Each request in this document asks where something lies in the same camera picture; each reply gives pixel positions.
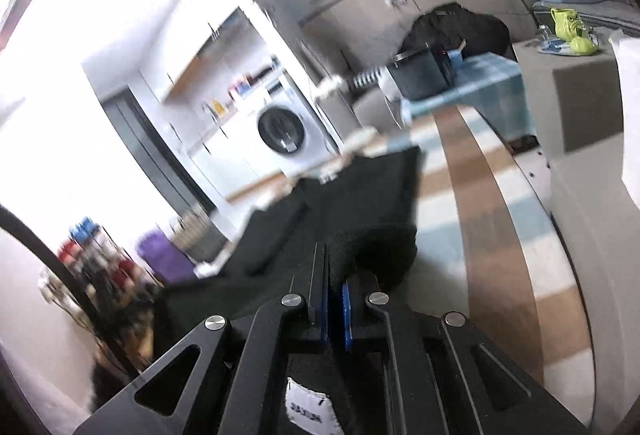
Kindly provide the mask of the purple bag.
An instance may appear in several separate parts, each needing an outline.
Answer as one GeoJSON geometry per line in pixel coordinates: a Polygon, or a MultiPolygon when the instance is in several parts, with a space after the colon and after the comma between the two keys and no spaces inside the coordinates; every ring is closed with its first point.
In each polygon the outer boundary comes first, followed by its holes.
{"type": "Polygon", "coordinates": [[[190,259],[160,229],[143,236],[136,245],[136,251],[164,285],[175,285],[196,278],[190,259]]]}

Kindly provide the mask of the light blue tablecloth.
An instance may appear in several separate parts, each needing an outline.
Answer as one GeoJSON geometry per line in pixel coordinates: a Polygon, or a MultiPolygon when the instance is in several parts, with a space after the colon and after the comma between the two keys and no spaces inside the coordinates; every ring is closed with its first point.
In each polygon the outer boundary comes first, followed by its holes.
{"type": "Polygon", "coordinates": [[[475,108],[508,142],[537,135],[520,66],[506,57],[486,53],[466,58],[450,90],[417,102],[401,100],[402,123],[410,125],[451,105],[475,108]]]}

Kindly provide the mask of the black jacket pile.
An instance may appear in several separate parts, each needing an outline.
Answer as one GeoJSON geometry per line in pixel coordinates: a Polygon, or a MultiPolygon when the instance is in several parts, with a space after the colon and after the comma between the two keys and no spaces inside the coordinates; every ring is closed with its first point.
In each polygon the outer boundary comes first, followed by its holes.
{"type": "Polygon", "coordinates": [[[474,13],[457,2],[450,2],[416,18],[398,53],[417,51],[425,45],[440,45],[452,51],[462,43],[465,43],[463,58],[485,53],[503,56],[511,43],[510,31],[497,17],[474,13]]]}

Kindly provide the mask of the green plush toy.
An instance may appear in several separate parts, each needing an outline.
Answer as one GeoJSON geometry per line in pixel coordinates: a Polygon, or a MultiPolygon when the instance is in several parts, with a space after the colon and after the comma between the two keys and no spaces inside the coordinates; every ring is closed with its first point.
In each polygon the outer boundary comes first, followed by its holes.
{"type": "Polygon", "coordinates": [[[576,10],[551,7],[550,14],[554,22],[555,35],[568,45],[568,49],[574,55],[588,56],[597,53],[598,47],[590,38],[576,10]]]}

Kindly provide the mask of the black knit garment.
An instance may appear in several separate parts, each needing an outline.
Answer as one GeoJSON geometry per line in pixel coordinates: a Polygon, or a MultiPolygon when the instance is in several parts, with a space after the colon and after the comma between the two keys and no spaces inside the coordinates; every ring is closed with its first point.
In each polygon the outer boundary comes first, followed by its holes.
{"type": "Polygon", "coordinates": [[[345,290],[362,273],[394,290],[416,258],[411,214],[422,152],[412,147],[374,158],[356,156],[334,180],[302,178],[292,192],[250,215],[215,277],[168,285],[154,308],[154,354],[162,356],[211,314],[242,319],[270,299],[300,290],[309,299],[313,270],[329,270],[329,343],[319,354],[288,356],[288,376],[327,395],[346,434],[387,431],[383,356],[347,351],[345,290]]]}

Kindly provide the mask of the black white checkered pillow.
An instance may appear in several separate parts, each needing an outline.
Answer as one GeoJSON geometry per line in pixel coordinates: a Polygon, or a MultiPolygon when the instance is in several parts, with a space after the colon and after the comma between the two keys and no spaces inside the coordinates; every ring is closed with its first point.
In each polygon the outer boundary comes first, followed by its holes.
{"type": "Polygon", "coordinates": [[[349,91],[354,93],[365,92],[370,88],[380,85],[383,68],[375,67],[363,70],[347,80],[349,91]]]}

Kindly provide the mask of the woven straw basket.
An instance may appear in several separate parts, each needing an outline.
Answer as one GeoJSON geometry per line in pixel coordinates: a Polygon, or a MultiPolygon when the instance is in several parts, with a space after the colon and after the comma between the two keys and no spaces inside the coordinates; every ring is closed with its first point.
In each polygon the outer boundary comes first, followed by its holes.
{"type": "Polygon", "coordinates": [[[201,263],[214,262],[227,245],[228,238],[198,204],[179,216],[169,241],[190,259],[201,263]]]}

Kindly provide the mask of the checkered brown blue blanket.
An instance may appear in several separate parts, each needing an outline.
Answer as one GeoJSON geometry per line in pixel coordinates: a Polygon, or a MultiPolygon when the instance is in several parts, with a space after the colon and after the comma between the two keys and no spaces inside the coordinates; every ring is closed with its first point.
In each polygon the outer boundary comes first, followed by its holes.
{"type": "Polygon", "coordinates": [[[395,295],[423,314],[460,311],[582,423],[593,352],[577,280],[551,218],[506,144],[472,107],[450,107],[368,157],[418,146],[418,254],[395,295]]]}

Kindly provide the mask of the grey storage box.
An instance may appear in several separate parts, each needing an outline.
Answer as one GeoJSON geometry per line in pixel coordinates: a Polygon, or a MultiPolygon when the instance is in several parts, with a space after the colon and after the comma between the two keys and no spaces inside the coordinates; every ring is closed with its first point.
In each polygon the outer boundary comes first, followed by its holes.
{"type": "Polygon", "coordinates": [[[620,78],[611,44],[591,56],[542,54],[513,45],[537,140],[549,160],[623,132],[620,78]]]}

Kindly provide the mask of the shoe rack with shoes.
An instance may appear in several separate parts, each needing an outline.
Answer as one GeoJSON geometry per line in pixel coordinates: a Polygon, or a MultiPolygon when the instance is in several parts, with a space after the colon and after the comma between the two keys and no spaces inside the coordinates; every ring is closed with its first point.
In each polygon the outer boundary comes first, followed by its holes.
{"type": "Polygon", "coordinates": [[[88,217],[70,229],[56,262],[74,285],[69,287],[56,270],[46,268],[38,281],[43,299],[91,333],[107,356],[117,345],[137,370],[149,366],[153,305],[160,291],[152,273],[88,217]]]}

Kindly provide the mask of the white kitchen cabinet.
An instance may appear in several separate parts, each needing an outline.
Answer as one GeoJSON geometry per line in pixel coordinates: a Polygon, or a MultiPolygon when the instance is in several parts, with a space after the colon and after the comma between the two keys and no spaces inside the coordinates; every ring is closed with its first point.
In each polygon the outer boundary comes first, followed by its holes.
{"type": "Polygon", "coordinates": [[[193,157],[214,134],[216,103],[236,110],[231,88],[273,65],[276,53],[239,7],[220,25],[180,0],[141,51],[112,51],[85,64],[96,96],[105,100],[129,88],[160,137],[192,180],[214,202],[224,198],[221,171],[210,172],[193,157]]]}

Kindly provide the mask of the white washing machine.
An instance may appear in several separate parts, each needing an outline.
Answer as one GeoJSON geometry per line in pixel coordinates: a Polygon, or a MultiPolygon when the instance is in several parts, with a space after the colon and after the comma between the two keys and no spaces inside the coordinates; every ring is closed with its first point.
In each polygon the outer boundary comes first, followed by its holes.
{"type": "Polygon", "coordinates": [[[329,161],[334,150],[322,126],[281,84],[247,96],[244,158],[258,175],[293,177],[329,161]]]}

